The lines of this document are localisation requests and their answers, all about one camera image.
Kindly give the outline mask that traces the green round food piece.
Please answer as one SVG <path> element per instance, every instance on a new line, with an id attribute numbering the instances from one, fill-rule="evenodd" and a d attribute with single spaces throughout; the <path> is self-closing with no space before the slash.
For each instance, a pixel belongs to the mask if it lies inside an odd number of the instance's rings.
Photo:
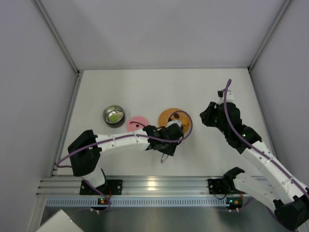
<path id="1" fill-rule="evenodd" d="M 118 121 L 118 115 L 110 115 L 109 120 L 112 123 L 117 122 Z"/>

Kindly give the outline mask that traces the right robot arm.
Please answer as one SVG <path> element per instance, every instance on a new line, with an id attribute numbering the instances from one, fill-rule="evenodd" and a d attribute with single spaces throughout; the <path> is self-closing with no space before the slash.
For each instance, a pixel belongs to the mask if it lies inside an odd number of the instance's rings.
<path id="1" fill-rule="evenodd" d="M 262 184 L 235 167 L 221 178 L 208 180 L 212 194 L 247 193 L 271 210 L 278 222 L 291 231 L 308 221 L 308 186 L 278 161 L 255 130 L 242 123 L 240 110 L 234 103 L 210 102 L 199 116 L 205 126 L 217 128 L 227 143 L 270 183 Z"/>

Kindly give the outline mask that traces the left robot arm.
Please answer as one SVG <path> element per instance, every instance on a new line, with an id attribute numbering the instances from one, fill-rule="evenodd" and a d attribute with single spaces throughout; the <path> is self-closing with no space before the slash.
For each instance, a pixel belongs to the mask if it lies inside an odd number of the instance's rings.
<path id="1" fill-rule="evenodd" d="M 116 135 L 97 135 L 93 130 L 86 130 L 68 147 L 73 175 L 83 177 L 93 187 L 104 186 L 105 173 L 97 167 L 101 157 L 129 150 L 154 150 L 173 156 L 183 137 L 183 129 L 177 123 L 160 128 L 148 125 Z"/>

